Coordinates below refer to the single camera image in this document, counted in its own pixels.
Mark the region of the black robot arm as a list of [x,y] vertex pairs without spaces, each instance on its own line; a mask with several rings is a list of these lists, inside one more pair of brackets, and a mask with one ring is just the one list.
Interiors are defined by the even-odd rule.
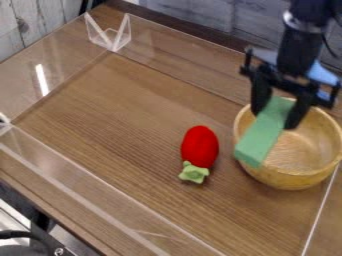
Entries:
[[313,106],[333,108],[342,89],[342,79],[321,64],[318,55],[326,47],[330,22],[342,25],[342,0],[291,0],[283,12],[285,31],[279,48],[249,47],[241,74],[251,81],[251,112],[258,115],[269,105],[273,88],[297,98],[283,121],[296,129]]

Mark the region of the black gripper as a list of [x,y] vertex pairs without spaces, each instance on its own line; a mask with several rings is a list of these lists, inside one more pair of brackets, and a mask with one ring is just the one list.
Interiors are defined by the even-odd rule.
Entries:
[[271,85],[296,96],[297,100],[285,122],[285,129],[293,130],[298,127],[313,104],[329,109],[334,107],[342,89],[342,78],[329,71],[318,60],[314,61],[304,76],[294,77],[283,74],[278,71],[277,58],[278,52],[275,50],[247,46],[239,72],[253,80],[251,112],[254,115],[258,115],[266,107],[273,93],[266,74],[257,71],[261,65],[265,65],[270,70]]

